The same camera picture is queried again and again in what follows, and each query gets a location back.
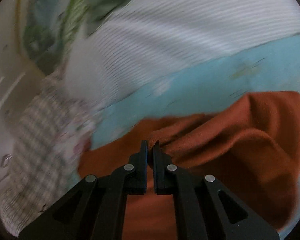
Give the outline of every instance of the blue fabric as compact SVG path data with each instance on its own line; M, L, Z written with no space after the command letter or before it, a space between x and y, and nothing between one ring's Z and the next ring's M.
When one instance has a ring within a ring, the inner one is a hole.
M211 60L151 82L105 108L93 134L99 148L126 134L146 117L219 112L249 91L300 92L300 34ZM281 239L300 218L300 203Z
M38 24L49 28L59 0L35 0L34 15Z

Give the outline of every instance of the plaid cloth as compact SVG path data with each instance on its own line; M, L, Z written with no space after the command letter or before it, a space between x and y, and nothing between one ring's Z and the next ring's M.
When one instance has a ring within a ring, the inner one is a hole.
M0 196L0 217L14 236L67 191L69 167L53 147L74 118L75 102L60 93L62 73L43 80L40 95L24 111L17 129L7 185Z

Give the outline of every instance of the orange towel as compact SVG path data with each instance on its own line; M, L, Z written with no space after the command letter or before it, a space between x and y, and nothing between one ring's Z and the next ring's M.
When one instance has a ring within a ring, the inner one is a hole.
M282 228L297 203L300 174L300 95L247 94L219 114L142 120L122 138L85 152L79 173L105 176L127 163L140 142L159 140L176 165L213 174L272 226ZM129 196L123 239L176 239L171 196L154 194L148 169L145 196Z

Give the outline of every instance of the striped fabric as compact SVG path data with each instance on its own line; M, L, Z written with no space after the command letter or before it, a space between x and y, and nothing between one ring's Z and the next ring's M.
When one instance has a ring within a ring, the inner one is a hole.
M295 0L132 0L89 38L80 30L64 85L102 108L158 77L296 33Z

